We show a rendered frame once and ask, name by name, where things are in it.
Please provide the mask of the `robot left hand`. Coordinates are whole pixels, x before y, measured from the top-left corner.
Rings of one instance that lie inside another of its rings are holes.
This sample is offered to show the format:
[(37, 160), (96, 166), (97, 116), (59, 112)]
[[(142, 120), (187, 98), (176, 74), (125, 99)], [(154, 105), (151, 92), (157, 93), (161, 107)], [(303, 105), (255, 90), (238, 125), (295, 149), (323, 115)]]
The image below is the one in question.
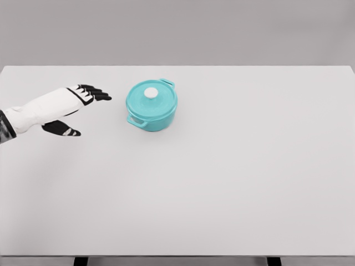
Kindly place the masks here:
[(61, 117), (69, 116), (95, 101), (110, 101), (112, 97), (92, 85), (78, 84), (59, 88), (41, 96), (38, 100), (38, 122), (45, 132), (58, 136), (78, 137), (81, 132), (73, 129)]

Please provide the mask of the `turquoise pot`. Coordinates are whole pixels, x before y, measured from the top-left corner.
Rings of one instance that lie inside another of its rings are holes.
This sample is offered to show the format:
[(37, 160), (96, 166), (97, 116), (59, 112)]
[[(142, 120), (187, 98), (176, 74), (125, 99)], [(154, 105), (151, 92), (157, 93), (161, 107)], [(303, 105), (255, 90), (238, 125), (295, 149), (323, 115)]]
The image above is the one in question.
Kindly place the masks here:
[(136, 117), (135, 115), (128, 112), (128, 116), (127, 116), (126, 120), (128, 123), (140, 128), (142, 130), (156, 132), (156, 131), (163, 130), (163, 129), (170, 126), (170, 124), (172, 123), (172, 121), (175, 117), (176, 109), (177, 109), (177, 107), (175, 108), (175, 110), (173, 110), (168, 115), (165, 115), (165, 116), (159, 117), (159, 118), (153, 118), (151, 120)]

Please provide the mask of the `turquoise lid with white knob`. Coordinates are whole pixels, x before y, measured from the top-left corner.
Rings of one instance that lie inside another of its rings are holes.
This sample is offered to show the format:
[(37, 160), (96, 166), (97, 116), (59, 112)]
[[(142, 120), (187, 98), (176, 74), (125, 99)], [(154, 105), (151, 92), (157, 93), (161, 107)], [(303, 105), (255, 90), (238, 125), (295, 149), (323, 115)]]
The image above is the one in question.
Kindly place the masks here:
[(149, 120), (168, 115), (177, 104), (175, 84), (166, 79), (142, 81), (134, 85), (126, 97), (128, 112)]

